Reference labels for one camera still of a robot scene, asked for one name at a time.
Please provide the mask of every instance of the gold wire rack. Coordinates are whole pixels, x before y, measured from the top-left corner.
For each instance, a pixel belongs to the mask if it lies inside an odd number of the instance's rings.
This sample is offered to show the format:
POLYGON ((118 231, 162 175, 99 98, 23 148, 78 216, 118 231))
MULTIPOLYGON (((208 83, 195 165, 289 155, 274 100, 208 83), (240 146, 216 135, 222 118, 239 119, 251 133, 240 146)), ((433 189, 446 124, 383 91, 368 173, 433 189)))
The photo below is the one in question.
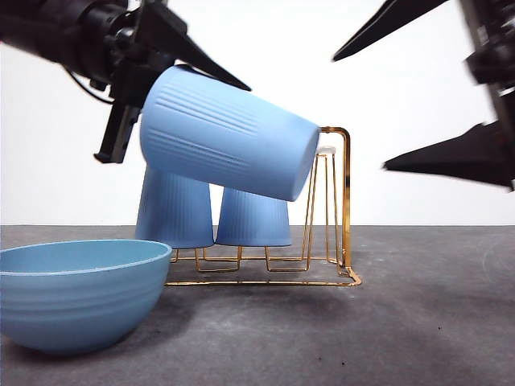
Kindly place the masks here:
POLYGON ((170 262, 173 264, 182 264, 183 262, 192 261, 195 263, 195 270, 200 274, 208 274, 209 277, 203 277, 199 280, 192 281, 168 281, 165 286, 178 285, 312 285, 312 286, 356 286, 361 284, 360 277, 352 269, 352 251, 351 251, 351 232, 350 232, 350 150, 351 138, 348 131, 342 127, 326 126, 320 128, 325 134, 336 133, 341 136, 343 141, 342 157, 341 157, 341 208, 338 211, 338 189, 337 189, 337 173, 336 173, 336 148, 329 151, 317 151, 313 167, 311 168, 309 187, 307 194, 306 216, 303 226, 303 239, 300 254, 297 257, 273 257, 270 253, 270 247, 263 246, 263 256, 245 256, 244 247, 236 247, 235 257, 209 257, 207 248, 195 248, 195 256, 185 256, 183 251, 176 249, 170 262), (315 214, 315 197, 317 177, 319 175, 319 164, 323 166, 323 175, 325 182, 325 257, 312 256, 313 237, 313 219, 315 214), (334 225, 330 225, 329 210, 329 180, 332 179, 332 200, 334 225), (330 240, 331 228, 334 228, 334 241, 330 240), (333 271, 337 280, 334 281, 313 281, 313 280, 225 280, 211 279, 214 273, 235 273, 240 270, 242 261, 264 261, 266 270, 271 273, 301 273, 309 271, 311 263, 323 262, 326 265, 335 266, 333 271), (207 265, 225 264, 224 268, 206 268, 207 265))

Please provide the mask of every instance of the cable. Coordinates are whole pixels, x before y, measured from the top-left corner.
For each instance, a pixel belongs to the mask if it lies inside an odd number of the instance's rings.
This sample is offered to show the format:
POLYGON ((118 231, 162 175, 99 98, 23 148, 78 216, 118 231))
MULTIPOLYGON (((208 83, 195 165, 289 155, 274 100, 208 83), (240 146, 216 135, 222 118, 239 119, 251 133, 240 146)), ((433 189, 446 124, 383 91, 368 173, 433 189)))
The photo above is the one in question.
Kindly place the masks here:
POLYGON ((63 66, 64 70, 68 73, 68 75, 70 75, 70 77, 73 79, 73 81, 75 83, 77 83, 77 85, 82 88, 84 91, 86 91, 90 96, 92 96, 93 98, 95 98, 96 100, 100 101, 100 102, 103 102, 103 103, 106 103, 107 105, 112 105, 113 104, 113 101, 109 101, 107 99, 104 99, 102 98, 101 96, 98 96, 97 94, 95 94, 94 92, 92 92, 89 88, 87 88, 86 86, 84 86, 82 84, 82 82, 77 78, 77 76, 71 72, 70 70, 68 70, 65 66, 63 66))

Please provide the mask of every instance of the cup drying rack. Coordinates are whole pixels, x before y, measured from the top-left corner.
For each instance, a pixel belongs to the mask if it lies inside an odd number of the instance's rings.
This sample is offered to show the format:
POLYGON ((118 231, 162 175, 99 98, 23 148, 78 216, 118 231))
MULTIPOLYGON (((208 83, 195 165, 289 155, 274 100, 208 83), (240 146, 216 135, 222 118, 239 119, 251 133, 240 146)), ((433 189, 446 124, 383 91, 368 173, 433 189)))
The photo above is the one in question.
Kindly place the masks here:
MULTIPOLYGON (((262 256, 246 256, 245 247, 235 248, 234 256, 210 257, 209 248, 195 248, 192 251, 176 249, 171 263, 179 265, 194 265, 197 278, 193 280, 174 279, 175 269, 171 272, 173 280, 167 281, 165 286, 179 285, 310 285, 310 286, 356 286, 361 284, 360 277, 352 269, 352 250, 350 232, 350 150, 351 138, 348 131, 342 127, 326 126, 320 128, 322 135, 336 134, 343 141, 341 151, 335 147, 325 146, 317 150, 313 167, 311 168, 309 187, 307 193, 306 215, 303 225, 302 245, 300 253, 295 257, 272 256, 269 246, 263 245, 262 256), (341 170, 341 191, 338 190, 337 170, 341 170), (325 199, 325 225, 324 246, 325 256, 314 256, 313 243, 315 215, 315 202, 317 199, 317 182, 323 176, 325 199), (242 279, 232 277, 245 271, 244 261, 264 261, 269 278, 259 277, 242 279), (314 265, 325 265, 325 270, 332 270, 333 281, 321 281, 309 277, 310 268, 314 265), (288 278, 285 275, 305 273, 308 277, 303 279, 288 278)), ((291 247, 274 247, 274 249, 291 247)))

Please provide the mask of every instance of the upside-down cup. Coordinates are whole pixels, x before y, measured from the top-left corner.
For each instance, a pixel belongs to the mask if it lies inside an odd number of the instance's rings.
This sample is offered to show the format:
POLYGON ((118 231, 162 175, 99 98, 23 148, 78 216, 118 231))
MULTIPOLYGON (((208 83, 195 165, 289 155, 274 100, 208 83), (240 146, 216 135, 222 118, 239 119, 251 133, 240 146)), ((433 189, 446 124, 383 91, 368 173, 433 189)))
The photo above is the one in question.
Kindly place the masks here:
POLYGON ((291 245, 286 201, 226 187, 216 243, 246 247, 291 245))
POLYGON ((172 248, 213 245, 209 185, 147 166, 136 237, 172 248))

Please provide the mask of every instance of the bowl rim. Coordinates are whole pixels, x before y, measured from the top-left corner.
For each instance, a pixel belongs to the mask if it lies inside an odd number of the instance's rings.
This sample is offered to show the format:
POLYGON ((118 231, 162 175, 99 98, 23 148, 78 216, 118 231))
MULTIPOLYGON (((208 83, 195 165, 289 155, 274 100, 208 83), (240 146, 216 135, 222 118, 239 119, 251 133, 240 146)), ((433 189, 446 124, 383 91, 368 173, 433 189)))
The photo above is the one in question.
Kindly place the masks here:
POLYGON ((52 271, 52 272, 14 272, 14 271, 0 271, 0 276, 63 276, 63 275, 77 275, 82 273, 94 273, 94 272, 103 272, 103 271, 110 271, 114 269, 124 269, 128 267, 134 267, 136 265, 143 265, 147 263, 151 263, 152 261, 157 261, 160 259, 163 259, 164 257, 168 257, 171 255, 172 247, 168 244, 160 243, 158 241, 152 241, 152 240, 139 240, 139 239, 94 239, 94 240, 69 240, 69 241, 55 241, 51 243, 41 243, 41 244, 29 244, 29 245, 22 245, 20 247, 13 247, 8 249, 0 250, 0 260, 1 255, 5 252, 12 252, 18 249, 25 249, 25 248, 34 248, 34 247, 40 247, 44 245, 54 245, 54 244, 80 244, 80 243, 97 243, 97 242, 106 242, 106 241, 117 241, 117 242, 135 242, 142 244, 156 244, 161 245, 165 247, 167 250, 164 253, 160 253, 158 256, 151 257, 149 259, 141 260, 141 261, 134 261, 132 263, 127 264, 121 264, 121 265, 111 265, 109 267, 99 267, 99 268, 89 268, 89 269, 76 269, 71 271, 52 271))

